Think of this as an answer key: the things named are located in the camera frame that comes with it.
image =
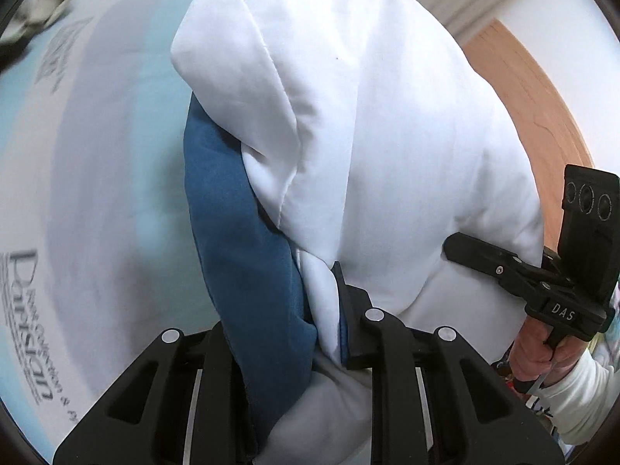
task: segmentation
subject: white hoodie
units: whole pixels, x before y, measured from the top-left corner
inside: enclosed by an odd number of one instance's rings
[[[432,15],[414,0],[194,0],[172,61],[242,142],[327,357],[257,464],[337,464],[370,436],[370,378],[339,367],[335,260],[408,326],[449,325],[501,357],[523,302],[441,245],[462,231],[539,265],[539,199],[506,109]]]

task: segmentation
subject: silver screw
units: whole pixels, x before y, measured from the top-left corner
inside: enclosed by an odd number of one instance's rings
[[[439,329],[439,332],[437,332],[437,335],[444,341],[454,341],[456,339],[455,329],[451,329],[450,327],[442,327]]]
[[[371,322],[380,322],[383,318],[385,318],[385,315],[383,314],[382,310],[376,309],[376,307],[371,307],[364,313],[364,315]]]
[[[161,340],[164,343],[171,344],[171,343],[175,343],[176,341],[178,341],[179,337],[181,337],[181,334],[179,334],[179,331],[176,331],[175,329],[168,329],[161,335]]]

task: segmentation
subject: wooden board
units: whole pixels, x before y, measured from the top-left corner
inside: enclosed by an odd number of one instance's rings
[[[564,167],[593,167],[584,138],[547,75],[501,22],[492,21],[463,50],[517,127],[541,199],[545,245],[555,250],[562,227]]]

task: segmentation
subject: white sleeve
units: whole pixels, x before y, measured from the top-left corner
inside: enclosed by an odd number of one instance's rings
[[[601,427],[620,394],[620,371],[603,367],[588,350],[562,381],[539,390],[566,444],[583,444]]]

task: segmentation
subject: white wall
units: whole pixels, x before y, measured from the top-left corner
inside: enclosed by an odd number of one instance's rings
[[[497,17],[555,85],[594,165],[620,175],[620,43],[594,0],[510,0]]]

